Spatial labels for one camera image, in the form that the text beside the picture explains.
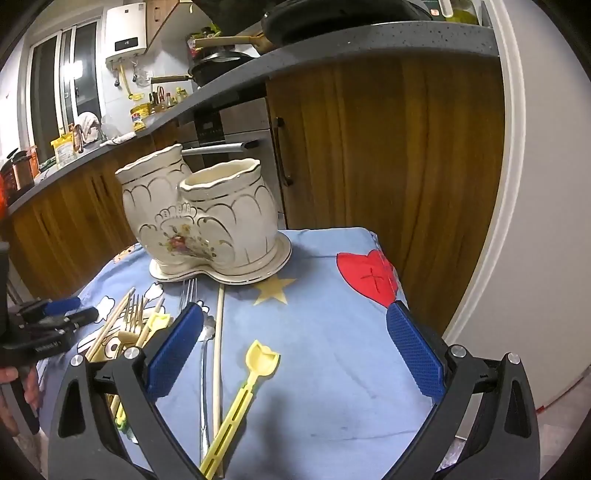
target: human hand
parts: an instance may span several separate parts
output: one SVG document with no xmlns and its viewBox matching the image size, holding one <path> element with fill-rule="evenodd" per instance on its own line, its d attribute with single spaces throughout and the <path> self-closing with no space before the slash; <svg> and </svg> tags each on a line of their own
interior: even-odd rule
<svg viewBox="0 0 591 480">
<path fill-rule="evenodd" d="M 0 368 L 0 384 L 10 383 L 18 378 L 18 370 L 14 367 Z M 27 375 L 24 381 L 23 388 L 25 391 L 25 401 L 36 410 L 39 406 L 39 383 L 37 377 L 37 369 L 31 368 L 31 371 Z M 2 394 L 0 394 L 0 420 L 6 426 L 8 431 L 13 435 L 18 435 L 18 425 L 16 420 L 13 418 L 6 401 Z"/>
</svg>

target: yellow star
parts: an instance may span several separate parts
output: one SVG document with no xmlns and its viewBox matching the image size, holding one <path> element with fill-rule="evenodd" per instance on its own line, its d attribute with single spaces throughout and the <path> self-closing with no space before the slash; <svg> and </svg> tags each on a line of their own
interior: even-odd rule
<svg viewBox="0 0 591 480">
<path fill-rule="evenodd" d="M 254 305 L 259 305 L 270 298 L 279 300 L 287 305 L 287 299 L 285 298 L 285 293 L 283 293 L 283 287 L 286 287 L 295 281 L 295 278 L 278 278 L 277 275 L 273 275 L 272 277 L 257 283 L 255 287 L 261 291 L 261 294 L 256 299 Z"/>
</svg>

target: water heater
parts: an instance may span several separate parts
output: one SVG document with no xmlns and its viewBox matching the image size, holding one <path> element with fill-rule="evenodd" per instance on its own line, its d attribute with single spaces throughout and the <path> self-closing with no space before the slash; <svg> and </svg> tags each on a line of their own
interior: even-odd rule
<svg viewBox="0 0 591 480">
<path fill-rule="evenodd" d="M 105 62 L 125 60 L 146 51 L 146 4 L 109 8 L 105 25 Z"/>
</svg>

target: tablecloth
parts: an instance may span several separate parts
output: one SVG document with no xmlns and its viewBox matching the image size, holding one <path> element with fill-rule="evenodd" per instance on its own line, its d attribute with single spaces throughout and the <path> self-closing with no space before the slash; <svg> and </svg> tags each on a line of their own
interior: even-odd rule
<svg viewBox="0 0 591 480">
<path fill-rule="evenodd" d="M 386 306 L 394 298 L 405 301 L 404 293 L 377 238 L 365 229 L 285 234 L 293 254 L 278 274 L 263 283 L 226 287 L 224 413 L 248 376 L 245 354 L 253 340 L 281 354 L 275 374 L 257 383 L 246 427 L 225 458 L 226 478 L 382 478 L 431 409 L 431 399 L 419 392 L 386 330 Z M 148 273 L 149 261 L 139 245 L 131 246 L 84 288 L 82 305 L 100 305 L 104 318 L 131 286 L 140 294 L 160 288 Z M 181 284 L 162 288 L 164 308 L 175 316 Z M 204 309 L 215 314 L 218 284 L 200 275 L 197 291 Z M 99 327 L 85 327 L 79 345 L 48 363 L 40 410 L 46 433 L 69 360 Z M 193 349 L 170 394 L 156 403 L 196 464 L 199 348 Z M 213 341 L 207 353 L 210 414 Z M 149 468 L 139 447 L 122 437 L 131 459 Z"/>
</svg>

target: white ceramic pot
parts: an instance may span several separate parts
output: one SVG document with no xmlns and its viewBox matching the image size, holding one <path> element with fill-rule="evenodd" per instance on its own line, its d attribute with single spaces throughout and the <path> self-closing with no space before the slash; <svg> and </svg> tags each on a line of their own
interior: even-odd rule
<svg viewBox="0 0 591 480">
<path fill-rule="evenodd" d="M 178 189 L 191 215 L 182 226 L 183 245 L 214 270 L 242 275 L 273 259 L 277 208 L 259 160 L 245 158 L 205 168 L 183 180 Z"/>
<path fill-rule="evenodd" d="M 177 186 L 190 174 L 180 144 L 146 155 L 115 172 L 123 188 L 129 226 L 166 274 L 183 272 L 200 262 L 182 246 L 184 225 L 191 223 L 197 212 L 182 201 Z"/>
</svg>

